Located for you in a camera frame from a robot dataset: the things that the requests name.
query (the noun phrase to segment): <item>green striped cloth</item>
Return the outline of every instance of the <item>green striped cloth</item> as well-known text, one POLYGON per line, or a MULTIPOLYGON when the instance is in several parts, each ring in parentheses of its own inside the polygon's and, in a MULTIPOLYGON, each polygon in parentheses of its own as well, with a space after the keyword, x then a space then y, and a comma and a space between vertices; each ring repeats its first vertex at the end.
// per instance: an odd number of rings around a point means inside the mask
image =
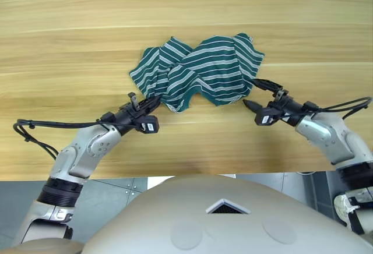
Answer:
POLYGON ((247 96, 263 58, 244 33, 214 36, 195 49, 171 37, 161 47, 147 48, 129 75, 146 98, 161 96, 171 111, 182 112, 196 93, 215 105, 247 96))

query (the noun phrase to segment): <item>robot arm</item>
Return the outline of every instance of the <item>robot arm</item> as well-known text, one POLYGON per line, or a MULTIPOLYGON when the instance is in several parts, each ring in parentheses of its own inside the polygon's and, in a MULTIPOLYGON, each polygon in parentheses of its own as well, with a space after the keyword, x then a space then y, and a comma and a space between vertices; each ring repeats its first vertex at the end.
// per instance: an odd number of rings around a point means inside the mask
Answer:
POLYGON ((267 107, 244 100, 244 104, 256 113, 256 124, 273 125, 282 120, 295 127, 296 132, 320 149, 349 187, 346 198, 347 204, 352 205, 351 212, 359 209, 354 212, 364 212, 364 217, 369 213, 373 218, 373 154, 362 138, 347 128, 343 120, 356 111, 367 108, 372 98, 366 97, 333 107, 319 108, 309 101, 303 105, 295 102, 287 90, 269 80, 254 79, 253 84, 260 89, 272 91, 275 98, 267 107), (340 108, 359 101, 364 102, 340 108), (347 110, 350 112, 343 118, 335 114, 347 110))
MULTIPOLYGON (((75 203, 84 183, 100 160, 117 145, 131 129, 142 133, 157 133, 155 116, 148 115, 160 105, 160 97, 137 102, 134 93, 131 102, 119 108, 116 114, 104 114, 99 123, 78 131, 74 141, 58 153, 50 177, 37 200, 31 205, 13 246, 40 238, 69 238, 75 203)), ((29 121, 29 126, 40 121, 29 121)))

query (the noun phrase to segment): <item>white label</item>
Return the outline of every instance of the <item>white label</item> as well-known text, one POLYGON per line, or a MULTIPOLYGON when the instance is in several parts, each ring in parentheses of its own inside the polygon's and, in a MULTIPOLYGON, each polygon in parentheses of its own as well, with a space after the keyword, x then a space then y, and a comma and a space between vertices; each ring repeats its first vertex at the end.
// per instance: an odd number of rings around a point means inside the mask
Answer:
POLYGON ((287 121, 289 120, 289 118, 290 118, 290 117, 284 117, 284 118, 282 118, 281 120, 287 122, 287 121))
POLYGON ((148 124, 147 124, 147 128, 148 128, 150 131, 154 131, 153 124, 148 123, 148 124))
POLYGON ((262 120, 262 124, 265 124, 265 123, 267 123, 267 121, 268 121, 268 118, 269 118, 269 116, 267 115, 267 116, 264 116, 263 117, 263 120, 262 120))

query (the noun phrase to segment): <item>wooden table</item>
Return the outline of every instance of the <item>wooden table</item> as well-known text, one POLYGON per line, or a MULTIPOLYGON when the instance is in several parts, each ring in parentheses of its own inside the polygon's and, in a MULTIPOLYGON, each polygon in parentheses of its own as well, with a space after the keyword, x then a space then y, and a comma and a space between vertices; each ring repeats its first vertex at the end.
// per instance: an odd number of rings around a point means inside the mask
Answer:
MULTIPOLYGON (((258 74, 300 103, 321 106, 373 94, 372 0, 0 0, 0 180, 46 179, 53 160, 12 129, 17 118, 94 121, 138 91, 128 72, 170 36, 196 46, 246 32, 266 54, 258 74)), ((268 92, 250 99, 266 103, 268 92)), ((372 107, 347 126, 372 146, 372 107)), ((284 123, 258 127, 242 102, 155 113, 160 132, 132 131, 93 178, 331 169, 284 123)), ((75 130, 36 129, 63 148, 75 130)))

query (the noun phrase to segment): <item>gray floor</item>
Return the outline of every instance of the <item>gray floor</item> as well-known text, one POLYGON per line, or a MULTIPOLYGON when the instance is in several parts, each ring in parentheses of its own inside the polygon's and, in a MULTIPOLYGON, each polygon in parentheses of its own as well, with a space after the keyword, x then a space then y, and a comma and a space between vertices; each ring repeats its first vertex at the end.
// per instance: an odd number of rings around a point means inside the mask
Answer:
MULTIPOLYGON (((319 201, 311 177, 296 173, 237 175, 285 193, 303 204, 317 209, 319 201)), ((10 246, 17 228, 37 198, 44 182, 0 182, 0 249, 10 246)), ((69 226, 74 229, 73 239, 86 242, 128 203, 147 189, 147 178, 120 178, 89 180, 77 203, 69 226)))

